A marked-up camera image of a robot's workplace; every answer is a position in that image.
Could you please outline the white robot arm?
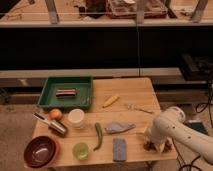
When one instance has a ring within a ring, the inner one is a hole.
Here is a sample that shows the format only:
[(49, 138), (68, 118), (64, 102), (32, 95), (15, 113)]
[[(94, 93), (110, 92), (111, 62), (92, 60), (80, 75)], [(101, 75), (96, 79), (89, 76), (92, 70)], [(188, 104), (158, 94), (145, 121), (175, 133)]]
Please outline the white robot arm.
[(213, 137), (202, 134), (184, 125), (186, 115), (177, 106), (158, 114), (147, 127), (145, 135), (155, 145), (161, 145), (170, 137), (200, 154), (213, 165)]

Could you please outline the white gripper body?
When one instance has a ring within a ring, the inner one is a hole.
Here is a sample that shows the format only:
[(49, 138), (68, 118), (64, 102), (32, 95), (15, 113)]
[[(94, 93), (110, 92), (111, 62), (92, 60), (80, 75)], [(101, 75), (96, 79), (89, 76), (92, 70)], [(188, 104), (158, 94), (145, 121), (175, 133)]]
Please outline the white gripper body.
[(150, 126), (147, 127), (145, 130), (145, 136), (147, 137), (147, 139), (155, 144), (162, 144), (164, 143), (166, 140), (168, 140), (168, 138), (163, 135), (157, 128), (155, 128), (154, 126)]

